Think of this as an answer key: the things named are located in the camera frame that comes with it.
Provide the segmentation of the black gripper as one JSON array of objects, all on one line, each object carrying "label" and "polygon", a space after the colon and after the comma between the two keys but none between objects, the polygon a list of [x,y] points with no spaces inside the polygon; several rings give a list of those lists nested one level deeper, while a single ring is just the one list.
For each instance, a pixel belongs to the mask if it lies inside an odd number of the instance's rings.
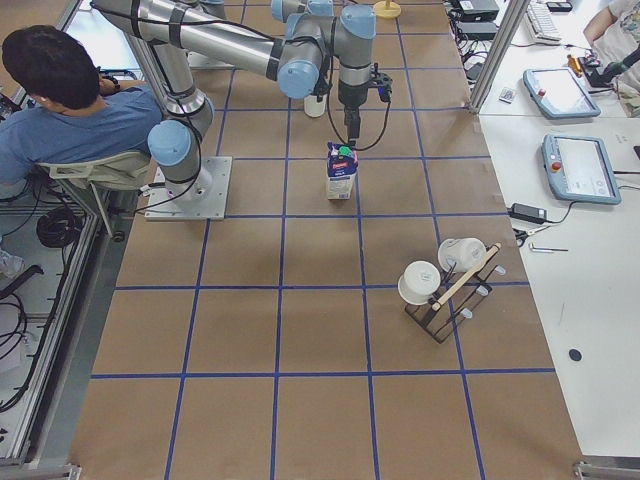
[{"label": "black gripper", "polygon": [[366,102],[366,97],[340,97],[343,106],[346,140],[348,145],[356,148],[360,137],[360,107]]}]

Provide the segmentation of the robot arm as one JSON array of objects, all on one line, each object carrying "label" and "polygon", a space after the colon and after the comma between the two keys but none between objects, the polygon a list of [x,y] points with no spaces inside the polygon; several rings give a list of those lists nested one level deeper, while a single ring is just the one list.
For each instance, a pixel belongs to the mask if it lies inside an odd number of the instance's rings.
[{"label": "robot arm", "polygon": [[220,1],[95,1],[92,6],[126,35],[166,117],[193,125],[200,135],[212,123],[213,107],[195,84],[188,53],[272,80],[291,99],[322,95],[325,70],[338,59],[344,142],[356,144],[359,108],[374,86],[371,6],[348,5],[336,14],[329,1],[275,1],[272,14],[287,26],[282,38],[225,19]]}]

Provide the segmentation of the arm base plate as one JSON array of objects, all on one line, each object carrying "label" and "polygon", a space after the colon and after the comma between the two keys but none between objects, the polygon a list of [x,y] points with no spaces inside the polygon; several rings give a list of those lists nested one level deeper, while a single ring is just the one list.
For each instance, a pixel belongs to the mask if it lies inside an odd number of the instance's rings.
[{"label": "arm base plate", "polygon": [[188,188],[189,182],[167,182],[157,166],[154,181],[165,185],[150,190],[144,217],[149,221],[223,220],[231,171],[230,156],[204,157],[195,184]]}]

